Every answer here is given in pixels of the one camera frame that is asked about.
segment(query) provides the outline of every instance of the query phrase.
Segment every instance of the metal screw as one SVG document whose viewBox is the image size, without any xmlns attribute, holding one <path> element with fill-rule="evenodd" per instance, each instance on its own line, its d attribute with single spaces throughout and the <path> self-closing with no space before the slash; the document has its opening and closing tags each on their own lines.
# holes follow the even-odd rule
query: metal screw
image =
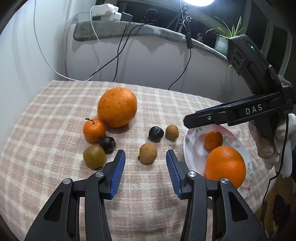
<svg viewBox="0 0 296 241">
<path fill-rule="evenodd" d="M 196 172 L 190 171 L 190 172 L 188 172 L 188 176 L 195 177 L 196 176 Z"/>
<path fill-rule="evenodd" d="M 221 182 L 224 184 L 227 184 L 227 183 L 229 183 L 229 180 L 224 177 L 224 178 L 221 178 Z"/>
<path fill-rule="evenodd" d="M 104 176 L 103 172 L 96 172 L 96 177 L 102 177 L 102 176 Z"/>
<path fill-rule="evenodd" d="M 63 183 L 64 184 L 69 184 L 71 182 L 71 179 L 70 178 L 66 178 L 63 180 Z"/>
</svg>

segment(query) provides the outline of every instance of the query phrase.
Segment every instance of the orange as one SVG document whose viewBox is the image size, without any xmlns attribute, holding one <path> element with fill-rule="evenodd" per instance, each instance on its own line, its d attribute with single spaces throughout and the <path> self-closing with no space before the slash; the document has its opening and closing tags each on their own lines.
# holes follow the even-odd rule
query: orange
<svg viewBox="0 0 296 241">
<path fill-rule="evenodd" d="M 212 150 L 205 163 L 207 179 L 218 181 L 228 178 L 235 188 L 239 188 L 246 177 L 246 166 L 239 152 L 229 146 Z"/>
<path fill-rule="evenodd" d="M 83 134 L 85 138 L 91 142 L 100 141 L 106 134 L 104 123 L 99 119 L 86 118 L 83 126 Z"/>
<path fill-rule="evenodd" d="M 218 146 L 222 146 L 223 136 L 219 131 L 210 131 L 205 136 L 205 147 L 212 151 Z"/>
<path fill-rule="evenodd" d="M 110 127 L 128 124 L 136 115 L 137 98 L 126 88 L 116 87 L 108 90 L 98 103 L 98 116 Z"/>
</svg>

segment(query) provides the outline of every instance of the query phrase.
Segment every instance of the flower pot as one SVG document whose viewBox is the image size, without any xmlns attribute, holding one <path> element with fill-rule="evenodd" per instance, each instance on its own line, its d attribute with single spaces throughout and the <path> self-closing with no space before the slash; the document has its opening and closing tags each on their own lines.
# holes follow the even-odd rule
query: flower pot
<svg viewBox="0 0 296 241">
<path fill-rule="evenodd" d="M 215 49 L 222 53 L 223 55 L 227 56 L 228 51 L 228 39 L 223 39 L 222 35 L 217 35 Z"/>
</svg>

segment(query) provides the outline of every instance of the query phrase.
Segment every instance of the plaid tablecloth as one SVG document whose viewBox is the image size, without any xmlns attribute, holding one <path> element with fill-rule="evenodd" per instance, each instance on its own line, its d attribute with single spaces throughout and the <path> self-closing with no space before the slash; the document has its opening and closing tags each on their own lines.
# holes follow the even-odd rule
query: plaid tablecloth
<svg viewBox="0 0 296 241">
<path fill-rule="evenodd" d="M 82 127 L 85 118 L 97 117 L 97 103 L 102 94 L 116 86 L 134 92 L 138 100 L 136 117 L 128 126 L 107 128 L 118 149 L 126 152 L 118 194 L 106 201 L 113 240 L 179 240 L 186 211 L 186 200 L 174 194 L 165 154 L 173 149 L 183 157 L 183 118 L 197 110 L 217 105 L 217 101 L 136 85 L 109 82 L 52 81 L 30 103 L 14 126 L 0 157 L 0 212 L 15 235 L 23 240 L 35 217 L 60 182 L 67 177 L 88 178 L 82 153 L 90 144 Z M 169 124 L 179 127 L 175 141 L 165 137 L 157 143 L 158 156 L 152 165 L 138 160 L 139 148 L 148 142 L 152 126 L 163 130 Z M 247 124 L 227 127 L 247 149 L 253 166 L 253 185 L 246 198 L 253 211 L 260 206 L 268 179 L 267 171 L 257 155 Z M 112 161 L 116 151 L 107 155 Z M 211 239 L 212 211 L 208 207 L 207 240 Z M 85 238 L 84 200 L 80 207 L 81 240 Z"/>
</svg>

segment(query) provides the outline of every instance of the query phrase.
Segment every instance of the white plate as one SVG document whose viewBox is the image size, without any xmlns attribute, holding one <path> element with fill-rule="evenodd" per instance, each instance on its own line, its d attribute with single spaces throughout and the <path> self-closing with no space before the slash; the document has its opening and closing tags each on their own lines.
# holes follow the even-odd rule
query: white plate
<svg viewBox="0 0 296 241">
<path fill-rule="evenodd" d="M 184 136 L 183 151 L 185 162 L 191 171 L 195 171 L 200 175 L 205 174 L 205 162 L 209 152 L 204 148 L 205 134 L 217 130 L 223 136 L 223 146 L 230 146 L 237 150 L 244 159 L 246 165 L 246 177 L 242 185 L 238 188 L 243 198 L 246 198 L 252 187 L 252 164 L 247 150 L 244 148 L 239 139 L 236 138 L 229 130 L 223 126 L 207 125 L 188 129 Z"/>
</svg>

